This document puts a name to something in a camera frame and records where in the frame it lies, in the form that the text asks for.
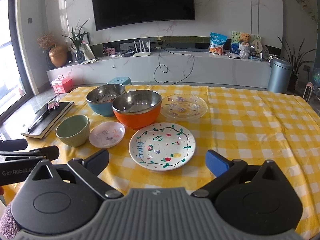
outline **electrical outlet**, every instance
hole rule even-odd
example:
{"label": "electrical outlet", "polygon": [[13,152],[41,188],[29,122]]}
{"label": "electrical outlet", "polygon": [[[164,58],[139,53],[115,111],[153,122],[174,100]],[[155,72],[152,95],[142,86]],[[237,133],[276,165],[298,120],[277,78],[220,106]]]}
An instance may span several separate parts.
{"label": "electrical outlet", "polygon": [[165,48],[165,41],[151,41],[151,48]]}
{"label": "electrical outlet", "polygon": [[307,71],[307,72],[310,72],[310,67],[307,66],[307,65],[304,65],[304,66],[303,66],[303,70],[304,70],[304,71]]}

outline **blue bowl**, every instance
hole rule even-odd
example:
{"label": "blue bowl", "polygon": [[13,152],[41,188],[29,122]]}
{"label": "blue bowl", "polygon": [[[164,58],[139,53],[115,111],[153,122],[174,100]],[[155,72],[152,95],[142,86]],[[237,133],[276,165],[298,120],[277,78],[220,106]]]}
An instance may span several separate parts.
{"label": "blue bowl", "polygon": [[87,94],[87,102],[90,108],[97,114],[113,116],[112,102],[119,95],[125,93],[122,84],[108,84],[95,88]]}

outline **window frame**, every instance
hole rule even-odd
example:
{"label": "window frame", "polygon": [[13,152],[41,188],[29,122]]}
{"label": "window frame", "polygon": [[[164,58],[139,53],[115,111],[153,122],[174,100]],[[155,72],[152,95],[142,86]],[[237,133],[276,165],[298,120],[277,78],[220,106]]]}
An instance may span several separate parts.
{"label": "window frame", "polygon": [[0,115],[0,125],[12,115],[19,107],[21,107],[26,101],[33,97],[33,92],[29,83],[29,79],[24,67],[22,55],[19,46],[16,16],[15,16],[15,0],[8,0],[8,14],[9,14],[9,29],[12,42],[12,48],[14,57],[17,63],[20,78],[26,92],[21,98],[19,98],[14,104],[12,104],[6,111]]}

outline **notebook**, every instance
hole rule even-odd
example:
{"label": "notebook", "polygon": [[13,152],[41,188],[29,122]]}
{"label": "notebook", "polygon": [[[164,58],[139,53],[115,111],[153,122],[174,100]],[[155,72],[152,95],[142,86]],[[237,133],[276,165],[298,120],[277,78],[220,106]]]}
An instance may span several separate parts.
{"label": "notebook", "polygon": [[21,134],[26,137],[42,139],[45,138],[49,132],[53,129],[56,123],[58,123],[63,116],[71,109],[74,105],[74,102],[60,102],[59,107],[51,111],[49,115],[44,118],[37,127],[34,128],[30,133],[28,132],[28,128],[31,124],[33,124],[43,113],[47,111],[47,105],[43,106],[41,110],[38,112],[34,120],[26,127],[26,130]]}

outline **gray trash can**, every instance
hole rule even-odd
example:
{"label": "gray trash can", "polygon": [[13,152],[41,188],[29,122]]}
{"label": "gray trash can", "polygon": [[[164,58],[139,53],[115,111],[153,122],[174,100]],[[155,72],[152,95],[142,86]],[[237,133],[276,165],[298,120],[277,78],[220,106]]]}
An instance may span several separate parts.
{"label": "gray trash can", "polygon": [[275,58],[270,67],[271,75],[268,84],[268,91],[274,93],[286,93],[292,72],[292,65],[288,62]]}

